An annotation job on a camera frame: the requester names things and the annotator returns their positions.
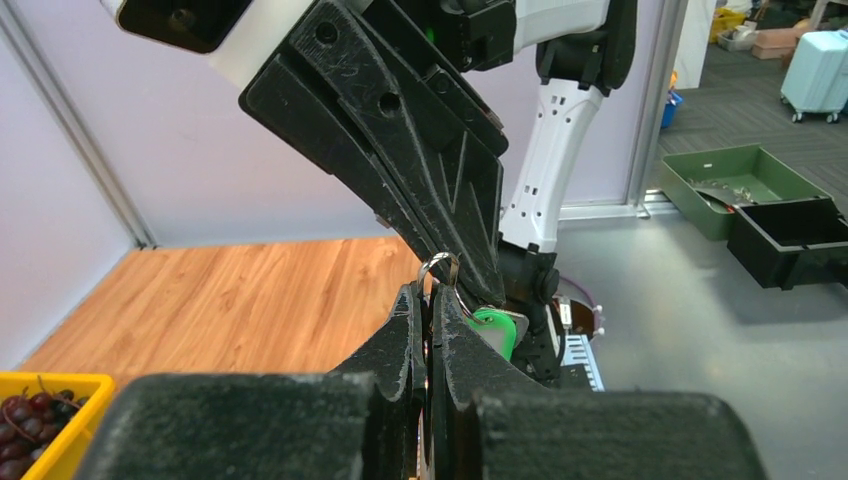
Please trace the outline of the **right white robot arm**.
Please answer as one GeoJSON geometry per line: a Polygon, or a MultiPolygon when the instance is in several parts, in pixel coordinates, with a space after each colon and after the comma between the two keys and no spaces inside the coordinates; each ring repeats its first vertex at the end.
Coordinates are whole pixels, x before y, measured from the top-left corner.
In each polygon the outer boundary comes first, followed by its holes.
{"type": "Polygon", "coordinates": [[[458,295],[528,321],[512,363],[552,383],[566,331],[559,211],[602,101],[630,71],[634,1],[315,1],[242,91],[242,110],[335,176],[422,260],[460,262],[458,295]],[[540,86],[515,191],[508,141],[465,81],[535,49],[540,86]]]}

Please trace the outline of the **dark purple grape bunch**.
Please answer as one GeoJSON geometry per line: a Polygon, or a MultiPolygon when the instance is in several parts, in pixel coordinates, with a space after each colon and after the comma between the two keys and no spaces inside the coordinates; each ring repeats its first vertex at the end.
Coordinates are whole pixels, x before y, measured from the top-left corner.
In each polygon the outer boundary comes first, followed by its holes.
{"type": "Polygon", "coordinates": [[[89,399],[71,389],[30,395],[27,388],[3,398],[1,478],[22,479],[89,399]]]}

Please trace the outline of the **left aluminium corner post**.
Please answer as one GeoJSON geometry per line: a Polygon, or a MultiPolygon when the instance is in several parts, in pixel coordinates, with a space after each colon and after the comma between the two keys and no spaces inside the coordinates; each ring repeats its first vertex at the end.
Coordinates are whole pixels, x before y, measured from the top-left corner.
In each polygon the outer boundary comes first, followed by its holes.
{"type": "Polygon", "coordinates": [[[22,12],[12,1],[1,3],[1,38],[9,43],[27,79],[129,235],[133,246],[137,249],[157,248],[159,242],[153,231],[107,161],[101,146],[30,31],[22,12]]]}

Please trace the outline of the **black plastic bin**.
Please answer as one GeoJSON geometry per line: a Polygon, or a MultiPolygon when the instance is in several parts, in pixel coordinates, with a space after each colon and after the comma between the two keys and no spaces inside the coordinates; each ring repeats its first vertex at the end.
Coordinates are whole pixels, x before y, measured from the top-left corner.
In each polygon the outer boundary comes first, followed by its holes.
{"type": "Polygon", "coordinates": [[[764,289],[847,285],[847,218],[810,198],[737,209],[727,248],[764,289]]]}

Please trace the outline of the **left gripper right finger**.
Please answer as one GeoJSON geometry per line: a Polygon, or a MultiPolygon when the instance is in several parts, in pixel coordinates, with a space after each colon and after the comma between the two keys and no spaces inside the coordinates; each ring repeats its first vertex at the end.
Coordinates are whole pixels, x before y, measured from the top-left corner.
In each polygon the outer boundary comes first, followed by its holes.
{"type": "Polygon", "coordinates": [[[467,323],[454,290],[429,305],[433,479],[763,479],[752,436],[701,393],[548,389],[467,323]]]}

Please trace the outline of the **right aluminium corner post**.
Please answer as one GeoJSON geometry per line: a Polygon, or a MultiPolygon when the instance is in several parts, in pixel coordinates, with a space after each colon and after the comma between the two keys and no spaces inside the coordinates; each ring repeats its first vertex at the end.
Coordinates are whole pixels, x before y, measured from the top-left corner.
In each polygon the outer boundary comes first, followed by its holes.
{"type": "Polygon", "coordinates": [[[655,5],[658,7],[656,29],[650,37],[644,62],[646,78],[624,203],[624,216],[639,219],[651,216],[645,206],[645,198],[648,196],[665,98],[686,10],[685,1],[657,1],[655,5]]]}

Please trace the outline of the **green plastic bin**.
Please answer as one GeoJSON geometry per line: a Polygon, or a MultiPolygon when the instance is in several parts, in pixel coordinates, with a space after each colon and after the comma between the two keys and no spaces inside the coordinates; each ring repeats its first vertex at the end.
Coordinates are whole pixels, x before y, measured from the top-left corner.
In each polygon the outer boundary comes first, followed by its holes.
{"type": "Polygon", "coordinates": [[[658,184],[711,241],[728,238],[734,205],[832,197],[758,144],[667,155],[658,184]]]}

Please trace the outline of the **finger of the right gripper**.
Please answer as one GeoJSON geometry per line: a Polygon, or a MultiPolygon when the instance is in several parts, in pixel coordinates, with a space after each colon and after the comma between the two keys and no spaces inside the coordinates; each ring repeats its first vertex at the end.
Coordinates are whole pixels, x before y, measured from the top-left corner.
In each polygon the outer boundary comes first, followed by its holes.
{"type": "Polygon", "coordinates": [[[501,304],[502,129],[402,3],[318,1],[288,37],[288,139],[423,259],[461,259],[473,304],[501,304]]]}
{"type": "Polygon", "coordinates": [[[386,220],[421,260],[464,255],[452,210],[464,126],[395,56],[271,56],[242,109],[386,220]]]}

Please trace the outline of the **aluminium corner post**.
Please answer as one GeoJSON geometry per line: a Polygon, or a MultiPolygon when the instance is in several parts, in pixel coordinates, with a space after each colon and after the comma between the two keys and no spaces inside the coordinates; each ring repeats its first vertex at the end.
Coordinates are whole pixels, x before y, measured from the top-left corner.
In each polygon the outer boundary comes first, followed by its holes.
{"type": "Polygon", "coordinates": [[[655,5],[658,7],[656,29],[650,37],[644,62],[646,78],[624,203],[624,216],[639,219],[651,216],[645,206],[645,198],[648,196],[665,98],[686,10],[685,1],[657,1],[655,5]]]}
{"type": "Polygon", "coordinates": [[[153,231],[107,161],[101,146],[30,31],[22,12],[12,1],[1,3],[1,38],[9,43],[27,79],[129,235],[133,246],[137,249],[157,248],[159,242],[153,231]]]}

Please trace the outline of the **yellow plastic tray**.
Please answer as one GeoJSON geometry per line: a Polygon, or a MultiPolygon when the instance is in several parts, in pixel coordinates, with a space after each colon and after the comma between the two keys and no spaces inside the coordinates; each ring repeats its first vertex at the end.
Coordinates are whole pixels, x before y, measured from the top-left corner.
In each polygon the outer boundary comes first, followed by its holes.
{"type": "Polygon", "coordinates": [[[104,374],[1,373],[1,477],[73,479],[116,391],[104,374]]]}

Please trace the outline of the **mint green suitcase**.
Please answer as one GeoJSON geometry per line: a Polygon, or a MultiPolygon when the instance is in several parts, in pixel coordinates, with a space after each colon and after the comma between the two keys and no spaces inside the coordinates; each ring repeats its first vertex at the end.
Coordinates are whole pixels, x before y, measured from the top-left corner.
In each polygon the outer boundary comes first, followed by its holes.
{"type": "Polygon", "coordinates": [[[799,38],[780,90],[791,122],[806,114],[838,123],[847,102],[847,31],[813,31],[799,38]]]}

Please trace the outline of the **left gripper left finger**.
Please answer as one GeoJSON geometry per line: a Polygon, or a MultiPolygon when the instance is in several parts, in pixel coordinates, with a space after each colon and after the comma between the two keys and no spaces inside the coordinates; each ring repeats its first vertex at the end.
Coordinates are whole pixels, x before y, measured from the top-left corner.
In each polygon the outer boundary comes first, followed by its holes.
{"type": "Polygon", "coordinates": [[[79,479],[406,479],[417,466],[420,293],[327,373],[159,373],[115,398],[79,479]]]}

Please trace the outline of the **metal keyring with keys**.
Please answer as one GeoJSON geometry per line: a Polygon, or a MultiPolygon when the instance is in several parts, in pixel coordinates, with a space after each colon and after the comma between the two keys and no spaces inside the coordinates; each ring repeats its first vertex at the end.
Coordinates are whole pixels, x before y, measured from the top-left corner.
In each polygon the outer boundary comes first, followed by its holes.
{"type": "Polygon", "coordinates": [[[456,298],[462,316],[466,322],[485,325],[486,321],[479,318],[463,300],[459,293],[458,281],[460,272],[460,259],[457,254],[442,251],[435,253],[425,260],[417,271],[415,284],[418,288],[419,298],[426,306],[434,299],[437,288],[445,285],[456,298]]]}

